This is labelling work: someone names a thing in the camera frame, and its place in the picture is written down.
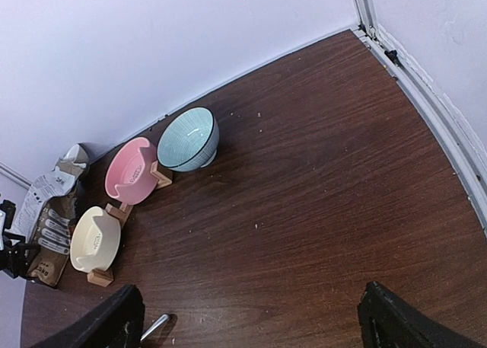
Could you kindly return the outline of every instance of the wooden block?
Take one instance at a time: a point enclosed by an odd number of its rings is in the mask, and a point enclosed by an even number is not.
[[[113,272],[109,268],[106,271],[102,270],[92,270],[87,275],[87,280],[89,283],[93,283],[94,285],[107,287],[111,282],[113,282]]]
[[[173,183],[173,172],[159,164],[159,161],[154,161],[151,164],[151,174],[159,180],[158,185],[155,187],[156,190]]]
[[[105,211],[107,211],[110,216],[118,219],[120,221],[120,226],[123,228],[123,226],[127,222],[127,219],[130,216],[130,212],[132,211],[133,207],[133,205],[127,205],[126,203],[122,203],[120,208],[116,208],[115,206],[108,203],[105,206]]]

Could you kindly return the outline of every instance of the wood grain surface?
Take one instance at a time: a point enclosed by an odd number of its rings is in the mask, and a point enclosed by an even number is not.
[[[351,32],[293,53],[198,100],[221,128],[208,168],[136,206],[103,289],[71,266],[58,290],[28,284],[22,345],[79,319],[125,283],[147,346],[360,347],[371,280],[487,344],[487,247],[438,143]],[[175,116],[143,135],[154,144]],[[116,150],[87,179],[91,204]]]

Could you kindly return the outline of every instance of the bowl base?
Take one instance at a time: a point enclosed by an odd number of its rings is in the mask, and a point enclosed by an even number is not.
[[[216,158],[216,152],[217,152],[217,151],[215,150],[215,152],[214,152],[214,153],[213,153],[213,155],[210,157],[210,159],[208,159],[208,161],[207,161],[206,163],[204,163],[204,164],[203,164],[203,165],[202,165],[200,168],[208,167],[208,166],[209,166],[209,165],[212,163],[212,161],[214,161],[214,160],[215,160],[215,158]]]

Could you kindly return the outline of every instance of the plastic bowl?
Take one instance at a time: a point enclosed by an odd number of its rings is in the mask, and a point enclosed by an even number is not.
[[[69,256],[76,270],[89,273],[107,270],[120,245],[120,222],[104,209],[91,207],[79,219],[71,240]]]
[[[105,178],[105,190],[115,200],[136,205],[155,189],[158,179],[151,174],[157,150],[145,137],[127,142],[115,155]]]
[[[164,131],[159,162],[172,171],[194,171],[215,159],[220,131],[213,113],[203,107],[180,114]]]

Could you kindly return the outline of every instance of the white wall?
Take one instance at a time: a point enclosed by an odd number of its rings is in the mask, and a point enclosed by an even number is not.
[[[0,175],[2,200],[12,201],[20,209],[27,190]],[[25,281],[12,279],[0,272],[0,346],[20,346],[22,307],[24,306]]]
[[[487,144],[487,0],[373,2],[386,38],[403,46],[440,99]]]
[[[0,160],[33,180],[356,22],[352,0],[0,0]]]

